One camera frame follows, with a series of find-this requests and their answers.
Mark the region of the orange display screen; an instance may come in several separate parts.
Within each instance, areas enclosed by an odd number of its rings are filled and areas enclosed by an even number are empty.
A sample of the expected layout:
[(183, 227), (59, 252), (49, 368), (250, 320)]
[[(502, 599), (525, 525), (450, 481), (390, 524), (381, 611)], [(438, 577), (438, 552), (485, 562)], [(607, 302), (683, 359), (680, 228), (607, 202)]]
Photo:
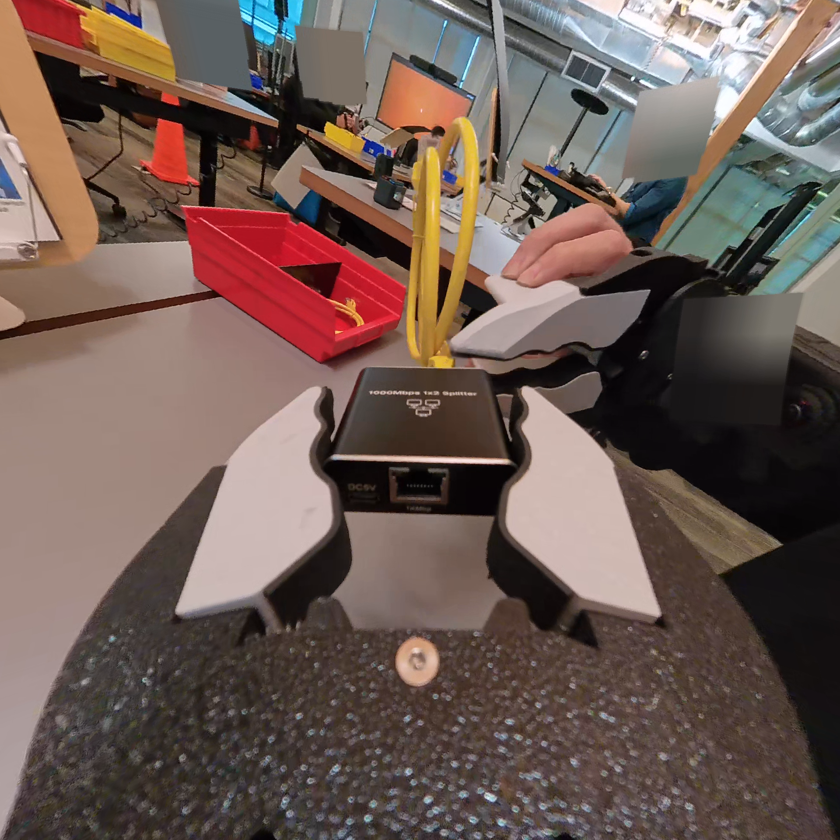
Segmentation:
[(393, 53), (374, 119), (390, 130), (430, 133), (468, 117), (475, 99), (475, 94)]

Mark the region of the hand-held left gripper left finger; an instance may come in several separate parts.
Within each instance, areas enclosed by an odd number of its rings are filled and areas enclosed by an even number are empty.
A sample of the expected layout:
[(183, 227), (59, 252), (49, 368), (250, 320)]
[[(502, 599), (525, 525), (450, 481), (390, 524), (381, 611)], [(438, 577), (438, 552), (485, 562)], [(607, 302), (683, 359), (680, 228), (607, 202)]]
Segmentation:
[(337, 487), (323, 471), (333, 394), (313, 386), (259, 425), (229, 457), (175, 607), (182, 620), (253, 610), (297, 621), (319, 595), (280, 588), (331, 546), (349, 541)]

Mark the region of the person's right hand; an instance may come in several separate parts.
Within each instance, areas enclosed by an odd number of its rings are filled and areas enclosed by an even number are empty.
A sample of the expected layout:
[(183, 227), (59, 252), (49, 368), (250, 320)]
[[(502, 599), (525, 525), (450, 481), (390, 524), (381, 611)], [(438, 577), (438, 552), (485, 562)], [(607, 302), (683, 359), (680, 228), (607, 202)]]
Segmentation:
[(500, 276), (520, 286), (595, 277), (629, 256), (634, 244), (602, 207), (578, 206), (533, 229)]

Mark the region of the stack of red bins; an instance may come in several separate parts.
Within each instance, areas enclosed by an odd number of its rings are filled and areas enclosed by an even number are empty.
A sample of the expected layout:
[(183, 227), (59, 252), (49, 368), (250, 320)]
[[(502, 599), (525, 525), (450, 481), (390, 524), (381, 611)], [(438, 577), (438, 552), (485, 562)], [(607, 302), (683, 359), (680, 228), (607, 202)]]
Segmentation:
[(78, 49), (85, 48), (84, 7), (69, 1), (13, 1), (25, 30)]

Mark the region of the stack of yellow bins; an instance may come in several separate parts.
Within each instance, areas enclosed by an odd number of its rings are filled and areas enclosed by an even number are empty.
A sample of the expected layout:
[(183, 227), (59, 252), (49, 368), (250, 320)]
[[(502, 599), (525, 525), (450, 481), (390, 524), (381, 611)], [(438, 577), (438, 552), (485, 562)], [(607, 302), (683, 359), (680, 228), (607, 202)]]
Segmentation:
[(82, 37), (91, 51), (126, 66), (143, 68), (155, 62), (174, 70), (172, 51), (163, 41), (98, 8), (81, 11)]

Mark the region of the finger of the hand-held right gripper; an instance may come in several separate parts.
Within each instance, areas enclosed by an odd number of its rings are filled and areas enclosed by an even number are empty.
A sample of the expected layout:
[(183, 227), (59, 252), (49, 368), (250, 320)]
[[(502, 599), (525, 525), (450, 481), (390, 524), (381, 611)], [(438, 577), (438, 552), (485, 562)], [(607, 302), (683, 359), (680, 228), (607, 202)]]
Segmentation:
[(563, 413), (593, 408), (602, 393), (602, 378), (586, 358), (519, 358), (486, 360), (493, 391), (509, 415), (517, 390), (529, 386)]
[(454, 355), (510, 361), (572, 344), (602, 350), (634, 325), (649, 295), (587, 296), (564, 280), (530, 288), (502, 276), (489, 276), (486, 288), (497, 305), (455, 334), (448, 343)]

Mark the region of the black ethernet splitter box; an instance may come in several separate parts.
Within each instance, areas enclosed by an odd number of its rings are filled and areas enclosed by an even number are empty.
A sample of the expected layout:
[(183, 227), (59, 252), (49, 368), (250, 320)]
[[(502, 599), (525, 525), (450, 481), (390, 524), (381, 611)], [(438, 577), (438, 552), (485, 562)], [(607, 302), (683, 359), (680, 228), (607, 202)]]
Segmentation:
[(364, 369), (324, 471), (345, 511), (492, 517), (516, 471), (489, 375)]

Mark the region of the printed instruction sheet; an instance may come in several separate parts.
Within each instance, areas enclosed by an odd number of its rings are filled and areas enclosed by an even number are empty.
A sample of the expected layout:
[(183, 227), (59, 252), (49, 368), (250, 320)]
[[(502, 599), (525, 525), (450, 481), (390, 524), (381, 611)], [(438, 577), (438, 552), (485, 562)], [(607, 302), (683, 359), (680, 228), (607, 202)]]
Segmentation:
[(1, 118), (1, 265), (34, 262), (40, 246), (61, 239), (19, 141)]

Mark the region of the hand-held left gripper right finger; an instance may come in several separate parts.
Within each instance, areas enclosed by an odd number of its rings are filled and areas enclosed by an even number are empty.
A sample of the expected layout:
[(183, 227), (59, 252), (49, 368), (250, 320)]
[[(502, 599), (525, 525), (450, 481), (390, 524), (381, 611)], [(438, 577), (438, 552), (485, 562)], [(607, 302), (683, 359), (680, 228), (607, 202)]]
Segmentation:
[(655, 624), (662, 609), (611, 459), (532, 387), (513, 397), (509, 433), (518, 467), (490, 529), (490, 578), (543, 631), (584, 612)]

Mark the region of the black bin divider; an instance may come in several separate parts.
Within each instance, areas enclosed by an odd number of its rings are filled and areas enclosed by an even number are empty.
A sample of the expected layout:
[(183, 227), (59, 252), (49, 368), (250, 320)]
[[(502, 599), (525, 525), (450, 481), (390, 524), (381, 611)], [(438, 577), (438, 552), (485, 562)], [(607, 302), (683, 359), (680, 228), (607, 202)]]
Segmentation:
[(342, 264), (339, 261), (280, 266), (280, 270), (324, 298), (331, 298), (339, 278)]

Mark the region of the red plastic bin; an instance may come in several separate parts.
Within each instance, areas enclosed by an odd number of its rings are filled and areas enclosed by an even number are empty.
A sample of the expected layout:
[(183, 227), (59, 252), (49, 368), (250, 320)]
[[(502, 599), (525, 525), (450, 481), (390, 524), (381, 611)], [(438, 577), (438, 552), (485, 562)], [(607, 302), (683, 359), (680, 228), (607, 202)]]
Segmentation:
[[(393, 331), (406, 289), (293, 216), (213, 206), (185, 209), (195, 277), (242, 312), (324, 363)], [(339, 261), (332, 297), (280, 266)]]

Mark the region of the orange traffic cone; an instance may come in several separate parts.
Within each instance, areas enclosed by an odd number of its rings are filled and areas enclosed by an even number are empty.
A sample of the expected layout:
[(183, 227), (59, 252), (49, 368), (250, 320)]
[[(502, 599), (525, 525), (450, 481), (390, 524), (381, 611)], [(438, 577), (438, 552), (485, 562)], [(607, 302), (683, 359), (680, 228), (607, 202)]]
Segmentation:
[(140, 168), (160, 182), (179, 186), (198, 186), (187, 170), (183, 126), (178, 122), (157, 119), (154, 148), (150, 161), (140, 161)]

